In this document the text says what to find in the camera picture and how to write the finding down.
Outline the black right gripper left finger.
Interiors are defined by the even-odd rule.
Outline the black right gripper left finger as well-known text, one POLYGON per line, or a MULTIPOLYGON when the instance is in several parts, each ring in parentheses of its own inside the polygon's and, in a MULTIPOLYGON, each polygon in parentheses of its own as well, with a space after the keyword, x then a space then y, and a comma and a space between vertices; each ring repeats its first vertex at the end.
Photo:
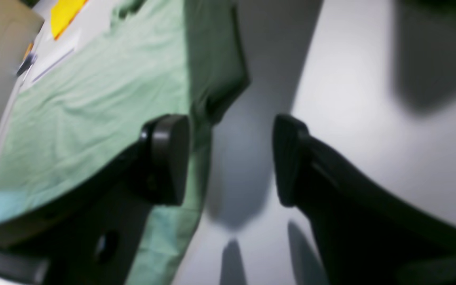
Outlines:
POLYGON ((0 285, 123 285, 153 207, 184 200, 189 147, 188 116, 159 116, 89 179, 0 222, 0 285))

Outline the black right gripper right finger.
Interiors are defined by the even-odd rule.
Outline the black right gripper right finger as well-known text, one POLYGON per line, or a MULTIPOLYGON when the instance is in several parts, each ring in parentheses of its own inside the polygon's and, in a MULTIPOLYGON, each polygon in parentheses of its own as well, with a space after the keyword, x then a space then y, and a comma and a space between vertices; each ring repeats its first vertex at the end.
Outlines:
POLYGON ((416 209, 277 115, 272 149, 277 195, 309 220, 332 285, 456 285, 456 227, 416 209))

